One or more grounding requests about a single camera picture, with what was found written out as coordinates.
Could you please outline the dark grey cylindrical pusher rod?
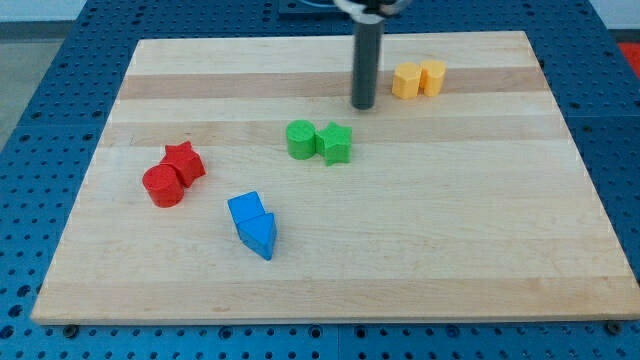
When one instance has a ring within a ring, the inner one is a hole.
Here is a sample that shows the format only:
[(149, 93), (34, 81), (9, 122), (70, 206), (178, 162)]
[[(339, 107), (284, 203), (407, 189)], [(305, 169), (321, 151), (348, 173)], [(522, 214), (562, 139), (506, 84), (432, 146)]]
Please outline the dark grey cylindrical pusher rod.
[(379, 56), (384, 24), (354, 24), (351, 104), (368, 110), (375, 104)]

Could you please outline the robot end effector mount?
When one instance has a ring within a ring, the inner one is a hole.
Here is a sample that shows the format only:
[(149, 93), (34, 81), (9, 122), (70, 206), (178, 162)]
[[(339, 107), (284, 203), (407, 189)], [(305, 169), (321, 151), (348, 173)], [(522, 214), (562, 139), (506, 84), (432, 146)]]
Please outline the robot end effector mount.
[(356, 23), (379, 23), (406, 9), (412, 0), (334, 0)]

